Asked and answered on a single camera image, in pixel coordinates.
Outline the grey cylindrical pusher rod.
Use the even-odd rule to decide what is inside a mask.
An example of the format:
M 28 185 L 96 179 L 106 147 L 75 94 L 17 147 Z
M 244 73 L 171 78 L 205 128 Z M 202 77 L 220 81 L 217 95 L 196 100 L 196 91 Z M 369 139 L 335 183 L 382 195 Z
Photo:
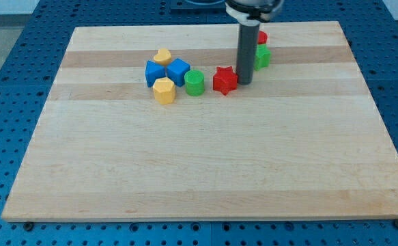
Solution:
M 248 85 L 253 80 L 259 25 L 239 24 L 236 74 L 240 85 Z

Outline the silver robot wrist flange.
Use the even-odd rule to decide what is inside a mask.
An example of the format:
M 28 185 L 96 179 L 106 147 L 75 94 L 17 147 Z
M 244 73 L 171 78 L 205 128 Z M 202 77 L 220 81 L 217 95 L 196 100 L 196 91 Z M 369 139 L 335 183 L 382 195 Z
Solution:
M 284 0 L 225 0 L 226 12 L 241 25 L 253 27 L 279 15 Z

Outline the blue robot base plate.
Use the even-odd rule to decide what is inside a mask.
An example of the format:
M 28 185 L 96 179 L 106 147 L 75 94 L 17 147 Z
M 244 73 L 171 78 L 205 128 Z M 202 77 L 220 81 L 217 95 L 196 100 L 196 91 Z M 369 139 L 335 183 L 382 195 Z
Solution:
M 168 0 L 170 12 L 225 11 L 225 0 Z

